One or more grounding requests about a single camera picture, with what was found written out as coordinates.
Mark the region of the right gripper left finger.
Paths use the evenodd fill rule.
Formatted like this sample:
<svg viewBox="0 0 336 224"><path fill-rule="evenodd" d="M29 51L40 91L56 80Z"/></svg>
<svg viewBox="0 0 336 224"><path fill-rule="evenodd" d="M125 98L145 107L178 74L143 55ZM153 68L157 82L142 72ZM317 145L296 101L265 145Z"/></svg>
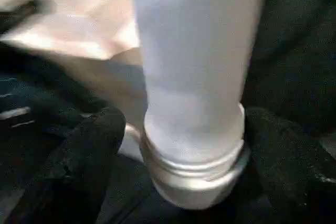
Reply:
<svg viewBox="0 0 336 224"><path fill-rule="evenodd" d="M84 119L29 180L5 223L95 223L124 133L117 108Z"/></svg>

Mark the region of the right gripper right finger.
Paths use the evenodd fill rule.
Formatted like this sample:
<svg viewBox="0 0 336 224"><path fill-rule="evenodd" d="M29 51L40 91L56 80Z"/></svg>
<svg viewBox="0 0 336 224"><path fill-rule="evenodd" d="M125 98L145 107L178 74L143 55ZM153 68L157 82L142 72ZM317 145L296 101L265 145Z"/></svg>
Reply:
<svg viewBox="0 0 336 224"><path fill-rule="evenodd" d="M246 139L283 223L335 223L335 159L317 140L262 108L246 110Z"/></svg>

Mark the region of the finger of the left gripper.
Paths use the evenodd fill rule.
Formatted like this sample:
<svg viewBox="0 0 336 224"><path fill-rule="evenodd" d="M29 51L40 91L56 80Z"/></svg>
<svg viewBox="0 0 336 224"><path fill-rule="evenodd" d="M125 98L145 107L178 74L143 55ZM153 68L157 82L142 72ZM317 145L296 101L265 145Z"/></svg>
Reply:
<svg viewBox="0 0 336 224"><path fill-rule="evenodd" d="M14 0L1 7L1 36L37 15L50 13L54 0Z"/></svg>
<svg viewBox="0 0 336 224"><path fill-rule="evenodd" d="M1 126L67 130L107 106L56 63L1 44Z"/></svg>

